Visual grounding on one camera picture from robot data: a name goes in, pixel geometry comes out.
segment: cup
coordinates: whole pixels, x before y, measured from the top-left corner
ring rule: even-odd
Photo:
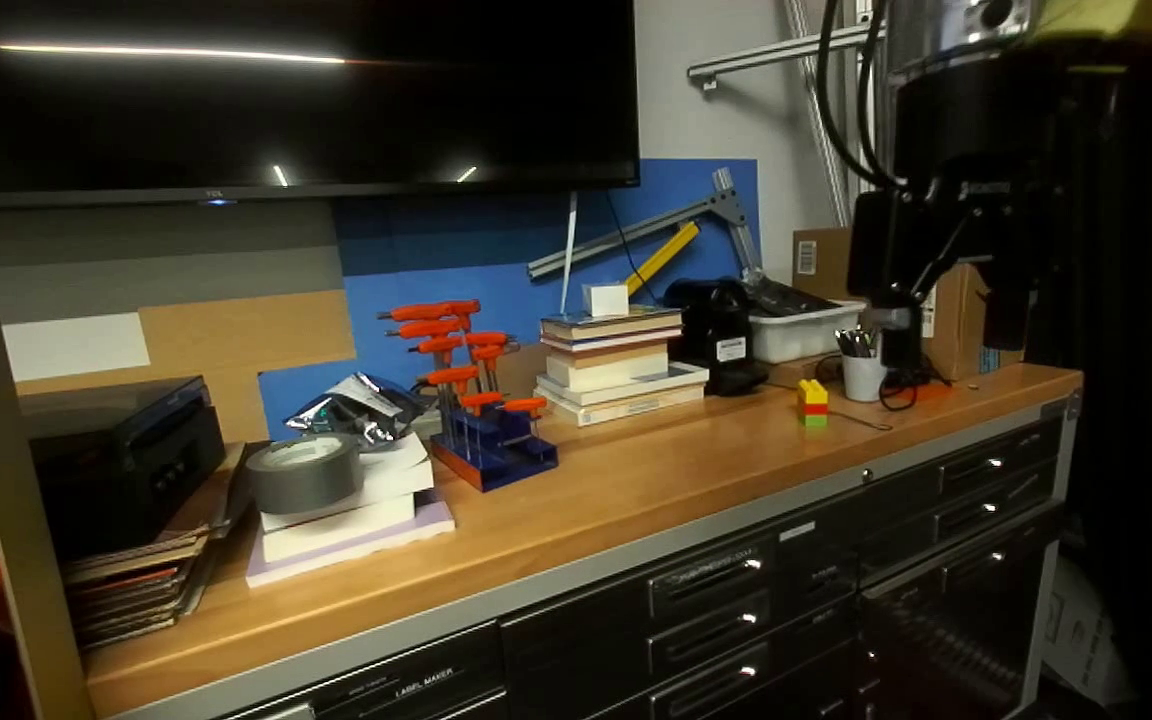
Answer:
[[[878,399],[878,387],[886,379],[886,367],[878,356],[844,356],[844,395],[871,406]]]

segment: wooden countertop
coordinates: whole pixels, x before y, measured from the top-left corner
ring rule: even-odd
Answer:
[[[1075,387],[1080,374],[1014,363],[956,387],[919,387],[912,411],[835,395],[822,434],[801,434],[795,393],[776,383],[597,427],[549,418],[537,438],[560,450],[560,467],[482,496],[440,471],[460,526],[450,538],[271,590],[244,584],[249,544],[241,544],[175,629],[86,655],[91,709],[121,716],[980,419],[1062,399]]]

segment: television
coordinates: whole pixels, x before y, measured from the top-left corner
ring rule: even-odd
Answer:
[[[0,0],[0,204],[632,187],[632,0]]]

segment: blue wall panel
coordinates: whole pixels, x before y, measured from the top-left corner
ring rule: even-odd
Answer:
[[[645,160],[638,187],[574,192],[574,244],[620,233],[716,192],[713,174],[729,170],[735,196],[756,238],[756,163],[752,160]],[[567,196],[383,196],[330,204],[338,239],[338,283],[355,359],[281,367],[260,377],[266,438],[287,438],[281,426],[346,374],[368,374],[386,383],[417,383],[431,359],[392,338],[383,311],[431,299],[481,299],[475,329],[507,331],[514,343],[537,343],[538,316],[554,316],[560,272],[528,278],[528,263],[562,252]],[[677,256],[638,299],[661,299],[673,282],[738,278],[729,228],[716,215],[696,215],[701,238]],[[666,233],[645,238],[571,269],[567,311],[580,309],[584,283],[620,283],[646,261]]]

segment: yellow tool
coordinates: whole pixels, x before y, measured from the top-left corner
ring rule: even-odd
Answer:
[[[666,261],[677,261],[701,228],[686,222],[680,223],[637,272],[629,272],[622,294],[637,297]]]

